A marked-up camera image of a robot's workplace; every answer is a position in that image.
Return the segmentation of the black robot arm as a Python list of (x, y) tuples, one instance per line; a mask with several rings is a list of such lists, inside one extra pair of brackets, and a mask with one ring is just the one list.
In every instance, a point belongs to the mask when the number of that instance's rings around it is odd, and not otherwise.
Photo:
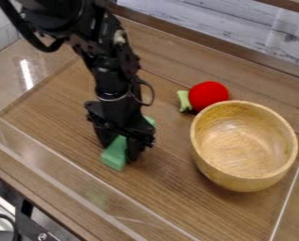
[(18, 0), (32, 31), (68, 44), (96, 81), (96, 99), (84, 104), (104, 147), (126, 137), (123, 156), (135, 161), (154, 145), (155, 127), (142, 115), (150, 103), (139, 78), (139, 56), (108, 0)]

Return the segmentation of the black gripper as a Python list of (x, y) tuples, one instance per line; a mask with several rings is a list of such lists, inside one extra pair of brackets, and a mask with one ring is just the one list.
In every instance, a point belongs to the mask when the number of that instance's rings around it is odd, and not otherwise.
[[(102, 102), (88, 101), (84, 103), (87, 119), (94, 124), (96, 137), (104, 148), (107, 148), (118, 137), (114, 125), (119, 127), (136, 126), (135, 119), (142, 117), (143, 104), (135, 100)], [(127, 162), (139, 159), (146, 145), (135, 138), (127, 138)]]

